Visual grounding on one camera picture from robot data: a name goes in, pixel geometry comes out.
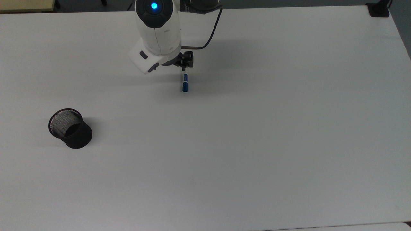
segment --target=black cable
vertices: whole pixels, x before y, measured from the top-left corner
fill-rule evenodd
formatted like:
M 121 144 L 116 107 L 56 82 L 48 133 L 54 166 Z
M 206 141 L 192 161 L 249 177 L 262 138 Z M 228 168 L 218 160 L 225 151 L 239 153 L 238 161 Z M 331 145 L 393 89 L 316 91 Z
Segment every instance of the black cable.
M 220 19 L 221 12 L 223 11 L 223 6 L 220 6 L 219 8 L 220 8 L 220 12 L 218 13 L 217 20 L 215 21 L 214 28 L 213 28 L 213 30 L 212 30 L 212 32 L 211 32 L 210 38 L 208 39 L 207 43 L 206 43 L 204 46 L 201 46 L 201 47 L 196 47 L 196 46 L 181 46 L 181 49 L 186 49 L 186 50 L 201 50 L 201 49 L 204 49 L 204 48 L 210 43 L 210 41 L 211 41 L 211 39 L 212 39 L 212 36 L 214 35 L 215 29 L 217 28 L 217 24 L 218 24 L 218 21 L 219 21 L 219 19 Z
M 132 5 L 133 5 L 133 2 L 131 2 L 131 4 L 130 4 L 129 8 L 127 9 L 127 11 L 130 10 L 130 8 L 131 8 Z

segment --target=blue marker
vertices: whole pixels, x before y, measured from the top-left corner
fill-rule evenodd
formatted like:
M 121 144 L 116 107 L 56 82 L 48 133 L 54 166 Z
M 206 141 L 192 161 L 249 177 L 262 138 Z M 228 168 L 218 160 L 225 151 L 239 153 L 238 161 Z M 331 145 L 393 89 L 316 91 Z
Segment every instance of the blue marker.
M 184 93 L 188 92 L 188 72 L 187 72 L 187 68 L 184 68 L 184 71 L 182 72 L 182 91 Z

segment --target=mesh cup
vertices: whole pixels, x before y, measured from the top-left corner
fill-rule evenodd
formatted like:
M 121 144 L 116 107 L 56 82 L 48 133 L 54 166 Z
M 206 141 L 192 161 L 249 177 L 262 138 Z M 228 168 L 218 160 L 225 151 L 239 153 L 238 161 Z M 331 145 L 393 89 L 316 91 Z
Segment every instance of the mesh cup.
M 91 128 L 83 121 L 81 114 L 70 108 L 54 113 L 48 122 L 48 130 L 67 146 L 76 149 L 86 146 L 92 137 Z

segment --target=floor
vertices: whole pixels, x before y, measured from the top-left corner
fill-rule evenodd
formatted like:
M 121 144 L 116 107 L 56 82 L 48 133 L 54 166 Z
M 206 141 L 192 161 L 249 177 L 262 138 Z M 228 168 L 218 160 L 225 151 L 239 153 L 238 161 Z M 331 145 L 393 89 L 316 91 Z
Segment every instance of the floor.
M 265 8 L 265 7 L 317 7 L 365 5 L 378 0 L 220 0 L 225 9 Z M 127 11 L 134 0 L 59 0 L 61 8 L 57 12 L 100 12 Z M 394 22 L 411 57 L 411 0 L 393 0 L 390 8 Z

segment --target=black bracket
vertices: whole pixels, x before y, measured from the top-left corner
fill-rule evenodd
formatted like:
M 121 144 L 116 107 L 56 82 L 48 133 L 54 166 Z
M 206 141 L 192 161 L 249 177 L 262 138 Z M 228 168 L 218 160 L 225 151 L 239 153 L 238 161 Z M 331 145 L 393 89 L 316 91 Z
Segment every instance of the black bracket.
M 371 17 L 388 18 L 390 12 L 388 11 L 387 4 L 390 0 L 381 0 L 377 3 L 366 3 L 368 6 L 368 12 Z
M 184 54 L 180 52 L 177 56 L 177 60 L 173 65 L 177 67 L 181 67 L 181 69 L 184 71 L 185 68 L 187 67 L 193 67 L 193 52 L 192 51 L 186 51 Z

